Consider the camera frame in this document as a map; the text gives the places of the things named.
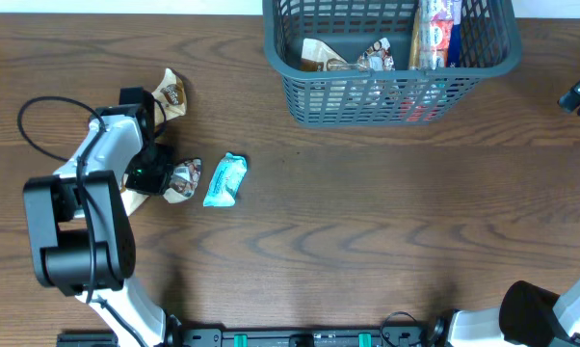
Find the beige brown nut bag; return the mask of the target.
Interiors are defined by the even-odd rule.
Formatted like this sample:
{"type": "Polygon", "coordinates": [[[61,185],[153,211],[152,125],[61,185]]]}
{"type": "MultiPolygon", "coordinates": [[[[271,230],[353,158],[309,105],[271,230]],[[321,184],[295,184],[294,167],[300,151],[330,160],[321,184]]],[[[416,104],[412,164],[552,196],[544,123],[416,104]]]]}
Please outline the beige brown nut bag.
{"type": "MultiPolygon", "coordinates": [[[[176,165],[171,174],[169,185],[163,191],[163,198],[168,203],[181,203],[190,199],[197,187],[201,175],[202,164],[199,158],[187,159],[176,165]]],[[[128,174],[121,181],[120,196],[125,212],[128,216],[134,213],[149,197],[150,193],[138,193],[127,188],[128,174]]]]}

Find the tissue pack multipack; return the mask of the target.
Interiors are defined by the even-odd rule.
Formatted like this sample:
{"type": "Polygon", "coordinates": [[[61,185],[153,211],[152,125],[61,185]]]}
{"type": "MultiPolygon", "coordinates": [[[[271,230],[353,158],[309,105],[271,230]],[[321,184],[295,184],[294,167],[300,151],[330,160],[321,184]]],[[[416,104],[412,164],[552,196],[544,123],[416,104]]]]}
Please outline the tissue pack multipack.
{"type": "Polygon", "coordinates": [[[460,67],[461,0],[420,0],[419,9],[419,68],[460,67]]]}

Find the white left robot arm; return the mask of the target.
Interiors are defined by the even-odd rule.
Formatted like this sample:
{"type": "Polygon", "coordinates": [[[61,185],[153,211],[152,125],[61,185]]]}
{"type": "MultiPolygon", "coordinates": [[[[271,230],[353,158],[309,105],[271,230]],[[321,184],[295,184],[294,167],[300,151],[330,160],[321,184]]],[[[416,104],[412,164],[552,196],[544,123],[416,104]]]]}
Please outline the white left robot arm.
{"type": "Polygon", "coordinates": [[[134,160],[155,156],[154,108],[131,103],[92,111],[73,156],[23,187],[34,273],[93,308],[120,346],[180,346],[179,321],[134,276],[135,239],[119,186],[134,160]]]}

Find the orange capped snack tube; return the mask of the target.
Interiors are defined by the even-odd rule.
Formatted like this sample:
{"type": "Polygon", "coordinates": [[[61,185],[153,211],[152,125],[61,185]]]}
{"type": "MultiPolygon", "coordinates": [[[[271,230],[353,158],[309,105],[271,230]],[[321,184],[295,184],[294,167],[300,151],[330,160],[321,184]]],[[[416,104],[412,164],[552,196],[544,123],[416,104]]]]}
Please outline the orange capped snack tube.
{"type": "MultiPolygon", "coordinates": [[[[420,68],[420,28],[421,10],[417,8],[414,14],[409,51],[409,70],[418,70],[420,68]]],[[[409,113],[406,121],[433,121],[435,119],[435,108],[431,106],[434,98],[427,90],[426,82],[426,79],[418,79],[409,87],[408,95],[404,97],[401,103],[401,110],[409,113]]]]}

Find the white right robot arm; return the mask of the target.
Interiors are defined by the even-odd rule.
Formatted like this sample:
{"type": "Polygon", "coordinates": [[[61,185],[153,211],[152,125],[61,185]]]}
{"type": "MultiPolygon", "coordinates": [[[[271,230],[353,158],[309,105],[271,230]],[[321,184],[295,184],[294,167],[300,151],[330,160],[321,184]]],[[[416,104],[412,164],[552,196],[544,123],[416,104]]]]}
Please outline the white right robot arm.
{"type": "Polygon", "coordinates": [[[458,310],[435,338],[441,346],[580,347],[580,279],[563,294],[519,280],[500,306],[458,310]]]}

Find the teal wet wipes pack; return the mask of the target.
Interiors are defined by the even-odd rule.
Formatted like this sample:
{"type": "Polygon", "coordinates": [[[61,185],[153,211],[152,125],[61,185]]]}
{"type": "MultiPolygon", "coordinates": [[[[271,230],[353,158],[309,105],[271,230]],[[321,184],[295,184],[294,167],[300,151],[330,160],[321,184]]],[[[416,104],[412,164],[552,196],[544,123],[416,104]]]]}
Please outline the teal wet wipes pack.
{"type": "Polygon", "coordinates": [[[248,171],[245,157],[228,152],[218,164],[203,201],[204,207],[231,207],[248,171]]]}

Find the grey plastic basket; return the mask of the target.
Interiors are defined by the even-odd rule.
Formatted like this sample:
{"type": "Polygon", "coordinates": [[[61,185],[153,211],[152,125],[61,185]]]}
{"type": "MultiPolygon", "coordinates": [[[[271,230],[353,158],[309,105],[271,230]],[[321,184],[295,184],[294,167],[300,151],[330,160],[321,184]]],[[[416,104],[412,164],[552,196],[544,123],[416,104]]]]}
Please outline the grey plastic basket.
{"type": "Polygon", "coordinates": [[[401,110],[416,80],[427,80],[438,120],[521,58],[506,0],[461,1],[461,66],[418,70],[409,70],[409,51],[419,1],[273,0],[262,8],[265,55],[289,113],[305,126],[426,124],[401,110]]]}

